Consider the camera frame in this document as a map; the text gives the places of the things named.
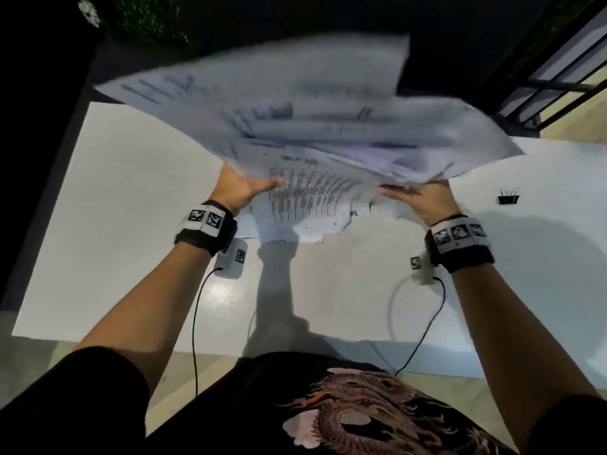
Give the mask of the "black metal window grille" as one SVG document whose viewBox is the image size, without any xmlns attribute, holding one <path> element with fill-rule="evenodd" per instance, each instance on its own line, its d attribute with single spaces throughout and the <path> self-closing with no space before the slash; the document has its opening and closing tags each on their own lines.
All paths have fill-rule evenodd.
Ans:
<svg viewBox="0 0 607 455">
<path fill-rule="evenodd" d="M 607 0 L 595 0 L 514 78 L 514 89 L 493 116 L 510 136 L 540 132 L 607 90 L 607 77 L 586 81 L 607 66 Z"/>
</svg>

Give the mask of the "person's right forearm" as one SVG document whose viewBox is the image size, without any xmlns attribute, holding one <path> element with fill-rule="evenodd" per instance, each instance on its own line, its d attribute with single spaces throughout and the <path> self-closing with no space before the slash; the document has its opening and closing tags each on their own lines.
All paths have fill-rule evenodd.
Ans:
<svg viewBox="0 0 607 455">
<path fill-rule="evenodd" d="M 490 392 L 515 446 L 528 451 L 544 414 L 599 393 L 492 264 L 451 274 Z"/>
</svg>

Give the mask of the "person's left hand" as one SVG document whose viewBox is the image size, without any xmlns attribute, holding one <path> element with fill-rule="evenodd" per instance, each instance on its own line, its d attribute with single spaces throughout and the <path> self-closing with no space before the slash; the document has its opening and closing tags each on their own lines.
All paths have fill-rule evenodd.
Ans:
<svg viewBox="0 0 607 455">
<path fill-rule="evenodd" d="M 237 216 L 257 196 L 249 192 L 250 179 L 256 178 L 242 176 L 229 163 L 224 162 L 209 201 L 220 204 L 233 216 Z"/>
</svg>

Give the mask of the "black dragon print shirt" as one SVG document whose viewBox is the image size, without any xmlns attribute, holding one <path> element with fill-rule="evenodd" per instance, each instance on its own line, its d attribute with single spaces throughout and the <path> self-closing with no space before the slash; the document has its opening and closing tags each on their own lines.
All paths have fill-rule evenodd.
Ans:
<svg viewBox="0 0 607 455">
<path fill-rule="evenodd" d="M 369 364 L 239 360 L 150 435 L 141 372 L 78 350 L 0 410 L 0 455 L 517 455 L 464 414 Z"/>
</svg>

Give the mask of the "person's left forearm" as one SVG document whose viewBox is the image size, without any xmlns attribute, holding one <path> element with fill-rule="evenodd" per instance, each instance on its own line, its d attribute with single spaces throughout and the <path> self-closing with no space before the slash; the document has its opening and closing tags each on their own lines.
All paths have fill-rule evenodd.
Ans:
<svg viewBox="0 0 607 455">
<path fill-rule="evenodd" d="M 207 250 L 178 243 L 76 345 L 103 347 L 132 362 L 155 392 L 211 261 Z"/>
</svg>

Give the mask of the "stack of printed paper sheets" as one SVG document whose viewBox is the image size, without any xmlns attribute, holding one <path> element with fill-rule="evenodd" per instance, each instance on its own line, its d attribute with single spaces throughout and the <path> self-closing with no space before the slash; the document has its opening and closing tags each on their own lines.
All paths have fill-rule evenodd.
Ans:
<svg viewBox="0 0 607 455">
<path fill-rule="evenodd" d="M 422 186 L 524 152 L 457 98 L 400 97 L 409 36 L 268 42 L 117 76 L 96 89 L 191 137 L 249 178 L 261 241 L 314 243 L 367 215 L 373 188 Z"/>
</svg>

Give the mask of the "black wristband with marker tags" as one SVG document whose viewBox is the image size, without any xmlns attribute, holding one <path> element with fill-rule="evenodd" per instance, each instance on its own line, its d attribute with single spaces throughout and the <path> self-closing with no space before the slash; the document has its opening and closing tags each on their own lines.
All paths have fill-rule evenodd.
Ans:
<svg viewBox="0 0 607 455">
<path fill-rule="evenodd" d="M 495 263 L 485 229 L 479 220 L 467 215 L 452 215 L 432 225 L 424 244 L 432 266 L 442 266 L 449 274 Z"/>
<path fill-rule="evenodd" d="M 236 236 L 234 214 L 221 203 L 209 199 L 192 209 L 181 223 L 174 244 L 186 243 L 214 257 L 226 253 Z"/>
</svg>

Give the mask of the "person's right hand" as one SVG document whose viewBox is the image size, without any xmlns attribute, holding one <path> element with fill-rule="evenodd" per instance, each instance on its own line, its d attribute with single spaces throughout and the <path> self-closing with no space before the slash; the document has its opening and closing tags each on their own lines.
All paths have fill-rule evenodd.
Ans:
<svg viewBox="0 0 607 455">
<path fill-rule="evenodd" d="M 414 197 L 414 202 L 407 205 L 426 226 L 432 227 L 454 216 L 463 215 L 447 180 L 406 188 L 418 191 L 418 194 Z"/>
</svg>

